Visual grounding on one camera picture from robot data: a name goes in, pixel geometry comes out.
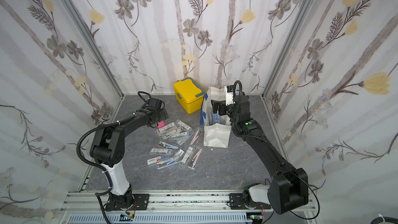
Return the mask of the clear case label top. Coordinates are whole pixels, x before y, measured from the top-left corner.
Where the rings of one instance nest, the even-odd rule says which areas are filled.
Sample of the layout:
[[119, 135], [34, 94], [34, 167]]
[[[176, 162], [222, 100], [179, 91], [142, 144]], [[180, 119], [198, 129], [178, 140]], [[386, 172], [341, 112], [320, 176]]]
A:
[[172, 122], [172, 123], [169, 123], [161, 128], [156, 129], [155, 134], [156, 135], [164, 135], [167, 132], [174, 130], [175, 128], [176, 128], [176, 124], [174, 122]]

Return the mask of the blue opaque plastic case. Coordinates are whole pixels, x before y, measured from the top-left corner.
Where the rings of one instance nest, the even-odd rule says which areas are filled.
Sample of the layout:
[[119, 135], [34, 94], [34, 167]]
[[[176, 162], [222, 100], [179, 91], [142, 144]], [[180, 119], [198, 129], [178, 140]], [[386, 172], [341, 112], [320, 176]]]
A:
[[212, 124], [221, 123], [221, 119], [218, 113], [212, 113]]

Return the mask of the pink plastic case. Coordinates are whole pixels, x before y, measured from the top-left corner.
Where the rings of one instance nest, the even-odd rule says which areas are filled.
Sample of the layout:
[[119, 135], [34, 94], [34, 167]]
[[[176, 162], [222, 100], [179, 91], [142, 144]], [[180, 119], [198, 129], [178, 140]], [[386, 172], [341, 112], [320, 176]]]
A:
[[158, 128], [159, 129], [164, 127], [164, 126], [165, 126], [165, 122], [164, 121], [158, 123]]

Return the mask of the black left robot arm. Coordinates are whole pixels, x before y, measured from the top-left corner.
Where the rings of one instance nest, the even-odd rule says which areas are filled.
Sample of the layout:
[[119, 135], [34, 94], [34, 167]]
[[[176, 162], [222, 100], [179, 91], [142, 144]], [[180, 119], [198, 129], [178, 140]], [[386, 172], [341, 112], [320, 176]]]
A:
[[[110, 124], [100, 124], [79, 139], [76, 145], [77, 156], [85, 164], [100, 169], [109, 184], [105, 192], [96, 194], [99, 199], [108, 195], [107, 203], [99, 201], [102, 211], [128, 210], [134, 206], [132, 187], [127, 181], [122, 164], [125, 138], [144, 126], [156, 128], [159, 122], [166, 119], [168, 114], [165, 103], [160, 99], [149, 97], [130, 117]], [[94, 134], [94, 139], [90, 148], [90, 157], [94, 161], [85, 158], [81, 151], [83, 141], [91, 134]]]

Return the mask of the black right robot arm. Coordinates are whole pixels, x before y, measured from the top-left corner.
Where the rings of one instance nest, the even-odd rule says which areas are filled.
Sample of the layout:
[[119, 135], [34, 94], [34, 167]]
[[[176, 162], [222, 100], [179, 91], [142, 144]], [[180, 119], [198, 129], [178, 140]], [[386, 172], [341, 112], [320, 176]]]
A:
[[232, 104], [211, 100], [212, 112], [230, 117], [232, 131], [242, 138], [258, 155], [271, 176], [268, 187], [252, 185], [246, 190], [247, 204], [266, 203], [277, 214], [284, 214], [309, 202], [307, 173], [296, 169], [271, 144], [261, 125], [251, 117], [250, 102], [246, 95], [236, 95]]

